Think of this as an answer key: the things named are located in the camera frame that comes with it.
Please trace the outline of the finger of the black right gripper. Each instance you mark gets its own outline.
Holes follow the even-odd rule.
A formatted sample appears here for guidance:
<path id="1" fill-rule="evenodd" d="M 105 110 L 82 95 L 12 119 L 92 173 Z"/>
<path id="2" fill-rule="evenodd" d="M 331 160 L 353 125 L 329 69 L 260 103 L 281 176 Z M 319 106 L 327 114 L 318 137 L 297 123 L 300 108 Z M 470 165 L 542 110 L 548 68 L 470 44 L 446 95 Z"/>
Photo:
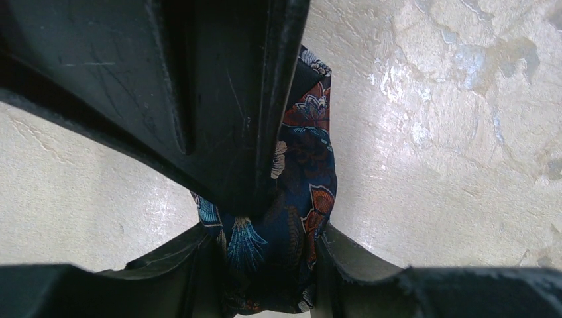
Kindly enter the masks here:
<path id="1" fill-rule="evenodd" d="M 262 215 L 309 6 L 2 1 L 1 100 Z"/>

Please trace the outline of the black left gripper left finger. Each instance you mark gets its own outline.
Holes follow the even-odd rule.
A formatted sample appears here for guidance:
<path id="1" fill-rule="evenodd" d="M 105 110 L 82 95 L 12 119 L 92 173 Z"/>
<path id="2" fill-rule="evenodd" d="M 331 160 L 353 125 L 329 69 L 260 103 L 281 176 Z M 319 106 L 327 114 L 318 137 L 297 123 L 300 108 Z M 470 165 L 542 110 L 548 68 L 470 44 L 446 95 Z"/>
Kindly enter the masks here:
<path id="1" fill-rule="evenodd" d="M 122 270 L 1 267 L 2 317 L 222 317 L 213 241 L 197 224 Z"/>

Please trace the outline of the navy floral tie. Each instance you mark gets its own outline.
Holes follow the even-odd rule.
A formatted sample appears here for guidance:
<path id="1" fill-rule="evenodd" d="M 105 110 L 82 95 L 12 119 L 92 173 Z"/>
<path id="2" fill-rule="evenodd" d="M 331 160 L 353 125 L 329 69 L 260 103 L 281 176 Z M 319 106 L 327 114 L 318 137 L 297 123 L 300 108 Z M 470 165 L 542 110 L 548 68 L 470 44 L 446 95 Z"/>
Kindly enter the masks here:
<path id="1" fill-rule="evenodd" d="M 199 220 L 223 256 L 227 317 L 262 311 L 296 314 L 314 307 L 316 243 L 334 208 L 335 156 L 329 136 L 331 69 L 302 46 L 274 152 L 260 216 L 235 217 L 194 195 Z"/>

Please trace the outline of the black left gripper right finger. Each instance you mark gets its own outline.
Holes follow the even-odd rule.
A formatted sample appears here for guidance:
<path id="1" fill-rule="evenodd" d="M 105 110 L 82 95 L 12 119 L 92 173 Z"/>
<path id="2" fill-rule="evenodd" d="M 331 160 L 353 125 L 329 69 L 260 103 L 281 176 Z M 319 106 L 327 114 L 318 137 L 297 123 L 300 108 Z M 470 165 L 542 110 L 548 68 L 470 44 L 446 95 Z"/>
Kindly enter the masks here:
<path id="1" fill-rule="evenodd" d="M 317 243 L 312 317 L 560 317 L 549 268 L 400 268 L 332 225 Z"/>

